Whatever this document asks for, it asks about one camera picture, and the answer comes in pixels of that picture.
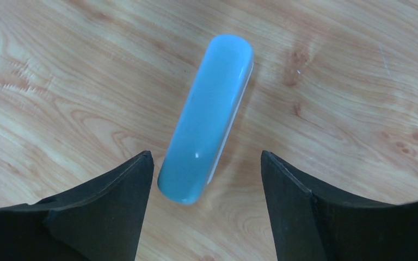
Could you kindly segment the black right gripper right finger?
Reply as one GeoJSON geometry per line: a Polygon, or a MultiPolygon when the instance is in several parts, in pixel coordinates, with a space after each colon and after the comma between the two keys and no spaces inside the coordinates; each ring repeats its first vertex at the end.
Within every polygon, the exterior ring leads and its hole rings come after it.
{"type": "Polygon", "coordinates": [[[349,193],[269,151],[261,177],[278,260],[418,260],[418,201],[349,193]]]}

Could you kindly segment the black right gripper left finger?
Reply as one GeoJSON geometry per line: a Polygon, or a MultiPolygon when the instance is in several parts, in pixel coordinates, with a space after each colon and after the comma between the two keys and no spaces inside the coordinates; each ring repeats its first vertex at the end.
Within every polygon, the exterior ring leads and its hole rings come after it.
{"type": "Polygon", "coordinates": [[[153,169],[143,151],[35,204],[0,208],[0,260],[134,260],[153,169]]]}

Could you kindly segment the blue black stapler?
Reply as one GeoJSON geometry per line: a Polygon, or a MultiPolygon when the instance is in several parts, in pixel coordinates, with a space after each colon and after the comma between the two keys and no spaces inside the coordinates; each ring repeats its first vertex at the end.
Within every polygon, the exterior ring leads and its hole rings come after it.
{"type": "Polygon", "coordinates": [[[193,204],[211,182],[253,67],[247,40],[223,34],[208,44],[158,175],[169,200],[193,204]]]}

